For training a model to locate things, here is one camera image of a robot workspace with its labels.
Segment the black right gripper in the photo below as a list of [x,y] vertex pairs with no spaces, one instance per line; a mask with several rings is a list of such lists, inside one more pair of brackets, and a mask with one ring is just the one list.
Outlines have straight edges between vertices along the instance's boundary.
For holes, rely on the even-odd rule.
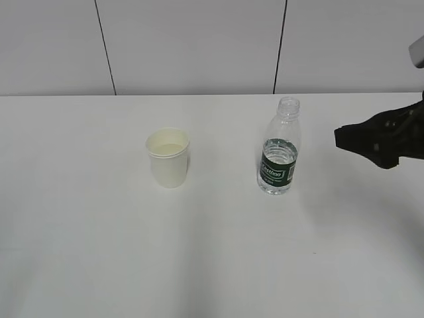
[[334,130],[337,148],[363,156],[382,169],[401,157],[423,159],[423,99]]

